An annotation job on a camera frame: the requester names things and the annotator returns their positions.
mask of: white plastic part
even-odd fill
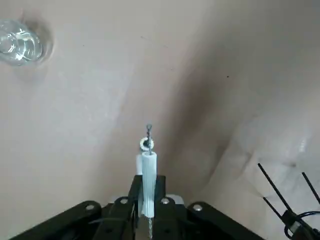
[[[142,184],[143,207],[142,212],[147,218],[155,216],[155,188],[157,179],[157,154],[143,152],[142,158]]]
[[[136,166],[136,174],[142,175],[142,155],[138,154],[135,157],[135,166]],[[144,196],[143,191],[140,190],[138,195],[138,217],[141,217],[141,214],[143,213],[143,204],[144,204]]]
[[[148,152],[149,151],[149,147],[145,146],[144,143],[148,141],[148,138],[147,137],[144,137],[140,140],[140,149],[141,151],[143,152]],[[154,140],[151,138],[150,139],[150,144],[151,144],[151,150],[154,148],[155,146],[155,142]]]
[[[136,167],[136,174],[142,175],[142,155],[138,154],[135,157],[135,167]]]

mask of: black metal frame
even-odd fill
[[[105,207],[84,201],[11,240],[134,240],[142,190],[142,176],[136,175],[128,196]],[[154,208],[153,240],[263,240],[205,202],[176,204],[166,197],[165,176],[157,176]]]

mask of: black rod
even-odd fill
[[[312,191],[313,195],[315,196],[316,200],[317,200],[317,201],[318,201],[318,203],[320,204],[320,197],[319,197],[318,193],[316,192],[315,188],[312,186],[312,184],[311,184],[311,182],[310,182],[309,178],[307,177],[307,175],[306,175],[304,172],[302,173],[302,175],[303,175],[303,177],[304,177],[304,179],[305,179],[306,183],[307,183],[307,184],[308,184],[308,186],[310,187],[310,189],[311,189],[311,191]]]
[[[265,176],[265,178],[268,180],[268,182],[270,183],[270,185],[272,186],[273,190],[275,191],[275,193],[279,196],[279,198],[281,199],[281,201],[283,202],[283,204],[285,205],[286,209],[288,209],[289,211],[293,212],[291,207],[289,206],[289,204],[287,203],[287,201],[285,200],[285,198],[281,195],[281,193],[279,192],[278,188],[276,187],[276,185],[272,182],[271,178],[269,177],[269,175],[266,173],[266,171],[264,170],[264,168],[261,166],[260,163],[258,163],[258,167],[261,169],[263,175]]]
[[[272,211],[273,211],[273,212],[278,216],[278,218],[280,218],[281,221],[282,221],[282,218],[281,218],[280,213],[275,209],[274,206],[271,205],[271,203],[268,201],[268,199],[267,199],[266,197],[263,197],[263,200],[266,202],[266,204],[269,205],[269,207],[272,209]]]

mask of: white plastic tube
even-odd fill
[[[135,167],[136,167],[136,174],[142,175],[142,155],[138,154],[135,157]]]
[[[142,159],[142,184],[143,184],[143,214],[147,218],[155,216],[155,188],[157,179],[157,154],[143,152]]]

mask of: drill bit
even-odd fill
[[[148,138],[148,148],[149,148],[149,155],[152,154],[151,151],[151,129],[152,129],[152,125],[151,124],[147,124],[146,125],[146,136]]]
[[[148,142],[148,148],[149,148],[149,155],[152,154],[152,150],[151,150],[151,129],[152,129],[152,125],[151,124],[147,124],[146,125],[146,136],[147,136],[147,142]],[[152,240],[152,219],[151,217],[148,217],[148,227],[149,227],[149,238],[150,240]]]
[[[148,226],[149,226],[149,239],[152,240],[152,219],[148,218]]]

